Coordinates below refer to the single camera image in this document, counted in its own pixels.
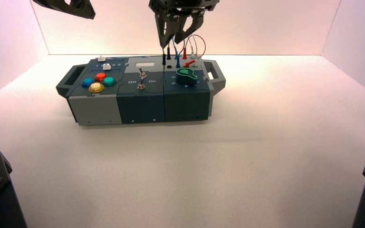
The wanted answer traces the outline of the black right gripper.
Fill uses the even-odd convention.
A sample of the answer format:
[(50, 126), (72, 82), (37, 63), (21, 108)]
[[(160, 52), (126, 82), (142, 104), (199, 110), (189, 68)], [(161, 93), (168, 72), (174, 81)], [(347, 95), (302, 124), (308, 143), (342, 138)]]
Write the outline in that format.
[[(207, 11), (213, 11), (219, 0), (150, 0), (149, 8), (155, 13), (158, 38), (161, 48), (165, 48), (174, 37), (175, 43), (184, 41), (204, 20)], [(184, 26), (192, 18), (190, 26)]]

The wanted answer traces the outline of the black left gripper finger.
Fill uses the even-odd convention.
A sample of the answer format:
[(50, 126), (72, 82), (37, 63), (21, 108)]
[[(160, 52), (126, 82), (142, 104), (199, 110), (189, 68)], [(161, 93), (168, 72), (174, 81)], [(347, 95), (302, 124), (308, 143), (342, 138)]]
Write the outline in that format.
[(86, 19), (93, 19), (95, 17), (95, 11), (89, 0), (73, 0), (72, 7), (75, 10), (75, 15), (78, 17)]
[(69, 15), (76, 16), (74, 9), (72, 7), (72, 1), (67, 2), (66, 0), (33, 0), (36, 4), (45, 7), (47, 9), (52, 9), (55, 11), (63, 12)]

